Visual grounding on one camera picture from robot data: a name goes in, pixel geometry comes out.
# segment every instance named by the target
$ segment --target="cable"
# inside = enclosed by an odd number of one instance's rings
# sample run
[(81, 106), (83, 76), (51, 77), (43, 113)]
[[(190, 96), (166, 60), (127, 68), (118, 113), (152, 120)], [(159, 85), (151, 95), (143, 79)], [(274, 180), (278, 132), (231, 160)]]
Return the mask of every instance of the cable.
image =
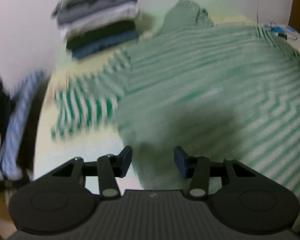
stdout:
[(257, 0), (257, 24), (259, 25), (259, 0)]

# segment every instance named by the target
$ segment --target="stack of folded clothes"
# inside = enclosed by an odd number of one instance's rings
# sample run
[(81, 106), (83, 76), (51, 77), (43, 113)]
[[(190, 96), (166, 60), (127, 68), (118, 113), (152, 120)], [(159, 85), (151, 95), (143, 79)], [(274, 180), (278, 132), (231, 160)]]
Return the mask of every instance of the stack of folded clothes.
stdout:
[(62, 0), (52, 16), (72, 56), (82, 59), (138, 38), (134, 19), (138, 0)]

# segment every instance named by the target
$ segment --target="folded blue shirt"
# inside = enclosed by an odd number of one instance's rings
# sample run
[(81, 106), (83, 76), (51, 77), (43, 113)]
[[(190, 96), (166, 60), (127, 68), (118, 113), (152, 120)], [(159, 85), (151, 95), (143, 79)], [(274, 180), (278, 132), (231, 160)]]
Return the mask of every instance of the folded blue shirt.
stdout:
[(138, 37), (139, 34), (136, 30), (126, 31), (116, 35), (110, 35), (93, 43), (90, 43), (80, 49), (74, 50), (72, 52), (72, 57), (82, 59), (100, 50), (118, 45), (126, 41), (137, 39)]

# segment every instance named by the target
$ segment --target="blue striped cloth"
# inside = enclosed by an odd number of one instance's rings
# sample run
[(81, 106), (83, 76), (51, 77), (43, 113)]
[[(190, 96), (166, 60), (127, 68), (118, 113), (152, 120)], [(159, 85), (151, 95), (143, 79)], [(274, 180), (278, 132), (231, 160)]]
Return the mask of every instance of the blue striped cloth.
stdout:
[(44, 71), (35, 71), (13, 89), (11, 98), (16, 102), (16, 107), (10, 116), (6, 137), (0, 147), (0, 180), (7, 178), (15, 181), (22, 178), (16, 160), (31, 104), (43, 78)]

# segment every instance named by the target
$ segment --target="ribbed gray panel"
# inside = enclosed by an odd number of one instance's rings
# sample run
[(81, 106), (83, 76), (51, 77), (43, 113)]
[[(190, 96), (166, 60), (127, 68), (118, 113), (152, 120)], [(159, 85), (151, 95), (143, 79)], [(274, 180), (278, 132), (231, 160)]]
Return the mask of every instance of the ribbed gray panel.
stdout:
[(102, 202), (89, 221), (56, 236), (17, 232), (10, 240), (293, 240), (290, 231), (251, 236), (221, 224), (204, 202), (180, 191), (126, 191), (118, 200)]

